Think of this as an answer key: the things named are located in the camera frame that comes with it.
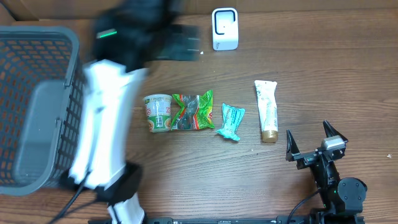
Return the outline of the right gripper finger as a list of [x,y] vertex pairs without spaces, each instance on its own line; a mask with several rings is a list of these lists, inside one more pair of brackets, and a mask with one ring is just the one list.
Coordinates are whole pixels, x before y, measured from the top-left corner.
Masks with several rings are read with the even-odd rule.
[[285,159],[289,162],[292,162],[297,160],[297,158],[300,155],[300,151],[289,129],[286,130],[286,136],[287,136],[287,150],[286,150]]
[[324,120],[323,121],[323,128],[325,130],[325,134],[328,138],[334,137],[334,136],[339,136],[345,143],[348,142],[348,139],[343,136],[340,132],[338,132],[331,124],[329,121]]

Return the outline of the white conditioner tube gold cap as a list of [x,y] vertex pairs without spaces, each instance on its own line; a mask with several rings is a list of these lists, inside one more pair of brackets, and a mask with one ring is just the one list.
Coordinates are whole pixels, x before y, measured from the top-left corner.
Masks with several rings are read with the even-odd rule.
[[262,141],[275,143],[278,140],[278,119],[275,91],[277,82],[255,80],[257,107],[261,124]]

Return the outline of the instant noodle cup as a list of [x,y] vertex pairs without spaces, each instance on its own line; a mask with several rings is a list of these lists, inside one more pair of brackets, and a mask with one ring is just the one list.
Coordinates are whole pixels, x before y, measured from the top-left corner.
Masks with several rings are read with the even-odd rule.
[[165,94],[149,95],[143,98],[149,131],[161,133],[171,130],[172,97]]

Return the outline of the teal snack packet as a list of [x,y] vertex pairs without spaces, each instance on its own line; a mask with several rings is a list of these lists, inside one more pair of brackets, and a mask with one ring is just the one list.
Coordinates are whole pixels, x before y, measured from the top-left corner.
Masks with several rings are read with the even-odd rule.
[[216,131],[226,139],[239,141],[240,137],[236,134],[236,131],[243,120],[246,110],[244,108],[236,108],[223,103],[222,115],[223,122],[221,128]]

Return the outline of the green snack bag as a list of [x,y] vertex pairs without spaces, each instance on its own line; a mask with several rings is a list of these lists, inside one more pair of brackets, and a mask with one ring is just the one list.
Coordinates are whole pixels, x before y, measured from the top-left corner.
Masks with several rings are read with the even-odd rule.
[[172,130],[198,130],[214,128],[213,90],[204,95],[172,95],[180,110],[172,120]]

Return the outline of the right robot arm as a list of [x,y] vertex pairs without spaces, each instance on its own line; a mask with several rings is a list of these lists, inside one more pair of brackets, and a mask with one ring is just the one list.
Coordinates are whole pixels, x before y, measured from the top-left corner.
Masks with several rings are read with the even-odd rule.
[[286,131],[286,160],[295,161],[297,169],[309,168],[317,190],[299,202],[289,213],[286,223],[290,223],[294,214],[304,203],[319,195],[323,208],[311,209],[302,223],[364,223],[359,214],[363,211],[367,185],[354,177],[341,178],[335,161],[345,156],[348,139],[338,132],[327,120],[323,121],[326,138],[314,152],[301,153],[290,130]]

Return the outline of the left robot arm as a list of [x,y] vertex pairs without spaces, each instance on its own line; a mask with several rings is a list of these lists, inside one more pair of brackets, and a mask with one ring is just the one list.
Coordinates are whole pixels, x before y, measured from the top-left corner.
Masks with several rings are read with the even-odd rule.
[[77,193],[94,191],[96,201],[107,205],[111,223],[146,220],[137,195],[142,167],[126,160],[126,139],[147,63],[178,42],[180,13],[180,1],[123,1],[93,26],[77,151],[60,183]]

